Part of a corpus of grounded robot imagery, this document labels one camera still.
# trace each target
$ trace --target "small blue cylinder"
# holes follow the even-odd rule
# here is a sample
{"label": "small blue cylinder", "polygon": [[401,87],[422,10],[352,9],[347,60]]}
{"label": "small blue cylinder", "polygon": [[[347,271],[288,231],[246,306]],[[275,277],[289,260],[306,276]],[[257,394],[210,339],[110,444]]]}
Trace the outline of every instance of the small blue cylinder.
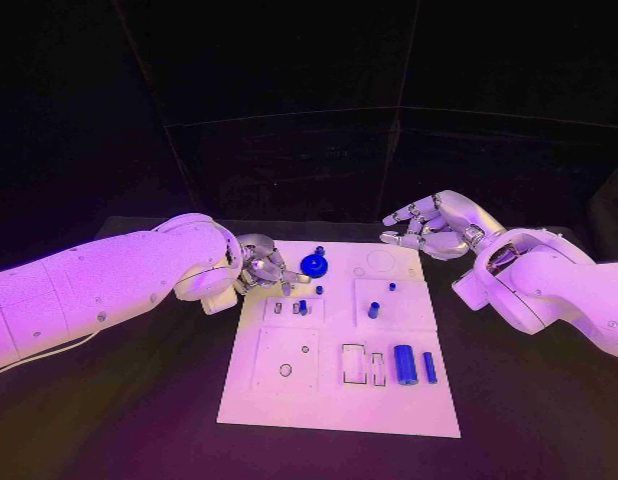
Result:
{"label": "small blue cylinder", "polygon": [[417,368],[414,367],[413,347],[397,345],[393,347],[396,357],[396,371],[399,372],[399,383],[401,385],[417,385]]}
{"label": "small blue cylinder", "polygon": [[377,302],[371,302],[370,312],[367,313],[367,315],[370,316],[370,318],[377,318],[378,317],[378,303]]}
{"label": "small blue cylinder", "polygon": [[432,358],[432,352],[425,352],[425,368],[427,369],[429,383],[436,383],[435,359]]}

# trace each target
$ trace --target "blue object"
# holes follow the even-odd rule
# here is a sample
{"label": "blue object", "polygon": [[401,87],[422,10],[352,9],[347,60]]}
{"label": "blue object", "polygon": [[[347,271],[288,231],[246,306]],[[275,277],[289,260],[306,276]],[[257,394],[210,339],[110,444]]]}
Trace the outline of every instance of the blue object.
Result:
{"label": "blue object", "polygon": [[324,247],[316,247],[316,252],[302,259],[299,269],[312,278],[321,278],[328,272],[328,261],[324,258]]}
{"label": "blue object", "polygon": [[425,352],[425,368],[427,369],[429,383],[436,383],[435,359],[432,358],[432,352]]}
{"label": "blue object", "polygon": [[393,356],[396,357],[399,383],[401,385],[417,385],[417,369],[414,367],[413,347],[410,345],[397,345],[393,347]]}
{"label": "blue object", "polygon": [[370,316],[370,318],[377,318],[378,317],[378,303],[377,302],[371,302],[371,306],[370,306],[370,312],[367,313],[367,315]]}

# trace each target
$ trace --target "robotic hand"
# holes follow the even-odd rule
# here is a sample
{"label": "robotic hand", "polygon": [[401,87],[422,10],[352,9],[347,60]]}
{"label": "robotic hand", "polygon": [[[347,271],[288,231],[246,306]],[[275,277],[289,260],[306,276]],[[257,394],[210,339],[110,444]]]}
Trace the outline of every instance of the robotic hand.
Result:
{"label": "robotic hand", "polygon": [[309,283],[273,240],[181,215],[0,272],[0,367],[152,310],[171,290],[213,314],[252,288]]}
{"label": "robotic hand", "polygon": [[479,205],[446,190],[388,215],[386,226],[410,220],[407,233],[386,243],[449,260],[472,250],[474,268],[453,282],[472,310],[492,305],[507,322],[534,334],[559,319],[618,356],[618,263],[598,265],[561,235],[501,226]]}

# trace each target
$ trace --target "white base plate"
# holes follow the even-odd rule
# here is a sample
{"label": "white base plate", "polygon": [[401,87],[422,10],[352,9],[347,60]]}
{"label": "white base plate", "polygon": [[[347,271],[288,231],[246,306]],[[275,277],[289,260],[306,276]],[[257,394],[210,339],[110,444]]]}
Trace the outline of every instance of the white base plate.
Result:
{"label": "white base plate", "polygon": [[[295,271],[316,245],[276,241]],[[419,254],[384,244],[322,245],[329,265],[322,278],[298,285],[285,299],[279,286],[246,296],[218,422],[459,438]],[[301,299],[306,316],[292,314]],[[367,316],[371,301],[381,305],[377,319]],[[367,384],[344,383],[344,344],[364,345]],[[413,347],[417,385],[397,382],[393,347],[400,344]],[[435,359],[433,385],[425,352]],[[386,386],[374,385],[373,353],[383,353]]]}

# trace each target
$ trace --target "dark background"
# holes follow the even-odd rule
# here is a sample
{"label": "dark background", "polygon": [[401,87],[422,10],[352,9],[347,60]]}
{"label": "dark background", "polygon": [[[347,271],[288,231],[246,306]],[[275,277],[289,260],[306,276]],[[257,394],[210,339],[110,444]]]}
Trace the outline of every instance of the dark background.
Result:
{"label": "dark background", "polygon": [[618,9],[0,6],[0,269],[110,215],[374,222],[446,188],[590,249],[616,166]]}

